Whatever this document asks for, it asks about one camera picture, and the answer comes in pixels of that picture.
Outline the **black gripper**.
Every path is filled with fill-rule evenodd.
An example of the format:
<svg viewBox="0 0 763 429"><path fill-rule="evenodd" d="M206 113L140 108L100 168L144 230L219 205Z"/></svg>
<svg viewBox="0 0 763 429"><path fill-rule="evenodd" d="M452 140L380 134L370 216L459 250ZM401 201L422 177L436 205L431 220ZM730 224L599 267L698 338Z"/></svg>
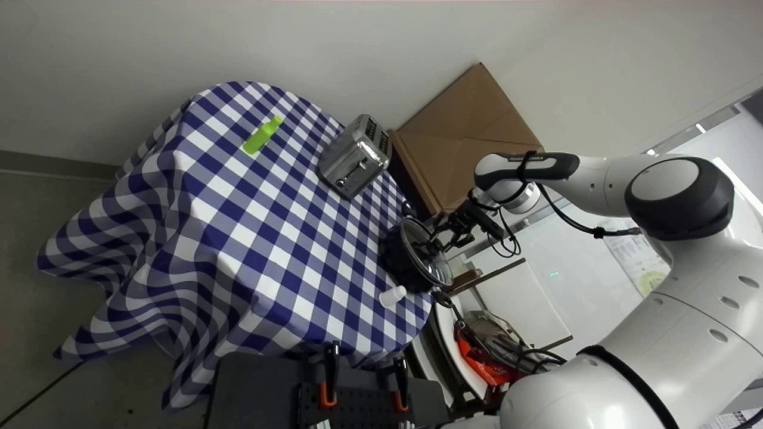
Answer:
<svg viewBox="0 0 763 429"><path fill-rule="evenodd" d="M489 239L495 240L506 236L506 230L498 227L473 199L462 201L451 214L423 220L422 227L428 236L447 230L452 231L451 239L434 236L428 240L431 255L445 255L452 249L465 249L473 239L473 227L478 227Z"/></svg>

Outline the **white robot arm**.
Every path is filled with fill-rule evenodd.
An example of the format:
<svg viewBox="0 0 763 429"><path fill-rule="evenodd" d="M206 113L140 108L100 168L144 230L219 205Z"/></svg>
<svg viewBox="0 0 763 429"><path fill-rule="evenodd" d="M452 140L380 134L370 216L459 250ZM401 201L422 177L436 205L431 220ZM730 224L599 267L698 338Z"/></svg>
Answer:
<svg viewBox="0 0 763 429"><path fill-rule="evenodd" d="M700 429L763 373L763 245L746 202L692 154L490 152L472 199L513 205L526 188L627 216L668 277L599 344L514 381L494 412L440 429Z"/></svg>

